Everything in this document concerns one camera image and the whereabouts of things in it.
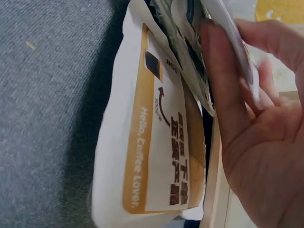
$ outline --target gold stripe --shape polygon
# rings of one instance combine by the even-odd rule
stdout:
[[[123,187],[123,207],[132,214],[144,213],[145,211],[153,117],[155,77],[144,65],[144,54],[148,49],[148,27],[143,24],[142,29],[142,46]],[[140,121],[143,119],[147,125],[144,128],[144,132],[140,134]]]

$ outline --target blue fabric surface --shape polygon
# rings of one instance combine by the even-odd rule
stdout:
[[[127,4],[1,2],[0,227],[94,227],[86,200]]]

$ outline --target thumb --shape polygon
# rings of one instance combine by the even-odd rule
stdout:
[[[238,63],[225,31],[211,21],[201,26],[201,46],[225,150],[250,124],[239,83]]]

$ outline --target paper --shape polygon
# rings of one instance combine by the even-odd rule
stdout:
[[[185,36],[175,23],[175,21],[181,20],[176,19],[176,17],[181,17],[182,14],[178,12],[171,13],[172,11],[178,11],[180,9],[172,7],[174,1],[175,0],[152,0],[150,5],[155,7],[156,17],[163,26],[164,33],[169,40],[170,48],[180,64],[181,74],[187,85],[209,114],[214,116],[215,111],[209,94],[208,78],[204,72],[202,59],[198,54],[200,49],[199,47],[192,48],[191,46],[187,46]]]
[[[258,72],[254,67],[254,63],[250,59],[245,47],[245,43],[242,41],[240,33],[227,8],[222,0],[201,0],[201,3],[204,7],[206,7],[213,21],[219,24],[226,31],[237,58],[240,61],[244,78],[248,83],[252,98],[256,106],[260,107],[260,86]]]

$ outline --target gray fabric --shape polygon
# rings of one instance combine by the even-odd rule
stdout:
[[[86,198],[127,3],[1,1],[0,227],[94,226]]]

